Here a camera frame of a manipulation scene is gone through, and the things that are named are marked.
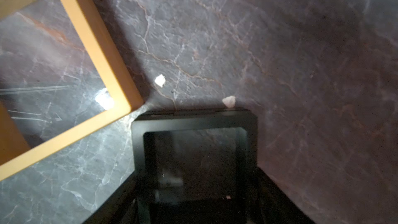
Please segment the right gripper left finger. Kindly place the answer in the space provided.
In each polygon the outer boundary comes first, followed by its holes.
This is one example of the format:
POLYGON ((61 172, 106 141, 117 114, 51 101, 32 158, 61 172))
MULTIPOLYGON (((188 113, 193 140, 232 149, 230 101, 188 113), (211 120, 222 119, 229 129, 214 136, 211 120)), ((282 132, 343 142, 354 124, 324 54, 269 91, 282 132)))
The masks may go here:
POLYGON ((137 224, 136 183, 133 172, 84 224, 137 224))

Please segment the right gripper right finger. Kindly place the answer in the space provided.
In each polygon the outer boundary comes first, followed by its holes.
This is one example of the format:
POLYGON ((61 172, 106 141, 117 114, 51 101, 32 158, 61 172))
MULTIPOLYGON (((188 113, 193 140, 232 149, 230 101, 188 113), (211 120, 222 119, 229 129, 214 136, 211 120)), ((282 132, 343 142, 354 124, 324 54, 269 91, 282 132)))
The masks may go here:
POLYGON ((256 211, 258 224, 315 223, 260 168, 257 168, 256 211))

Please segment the black frame box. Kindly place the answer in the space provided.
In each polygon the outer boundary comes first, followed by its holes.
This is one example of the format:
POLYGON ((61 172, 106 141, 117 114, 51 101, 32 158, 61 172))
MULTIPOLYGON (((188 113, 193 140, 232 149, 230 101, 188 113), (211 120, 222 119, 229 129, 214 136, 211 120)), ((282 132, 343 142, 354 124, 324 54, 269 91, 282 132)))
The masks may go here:
POLYGON ((131 132, 139 223, 255 223, 258 121, 252 112, 145 114, 131 132))

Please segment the large wooden frame box tilted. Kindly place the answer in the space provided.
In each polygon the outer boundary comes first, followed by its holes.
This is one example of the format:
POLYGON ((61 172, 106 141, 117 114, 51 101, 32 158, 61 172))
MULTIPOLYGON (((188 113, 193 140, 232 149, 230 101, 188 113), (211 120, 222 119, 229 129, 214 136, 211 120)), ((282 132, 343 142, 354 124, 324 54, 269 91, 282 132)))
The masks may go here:
MULTIPOLYGON (((1 0, 1 16, 36 0, 1 0)), ((140 108, 144 101, 134 84, 93 0, 60 0, 90 56, 114 106, 58 136, 30 148, 6 108, 1 108, 1 179, 26 169, 140 108)))

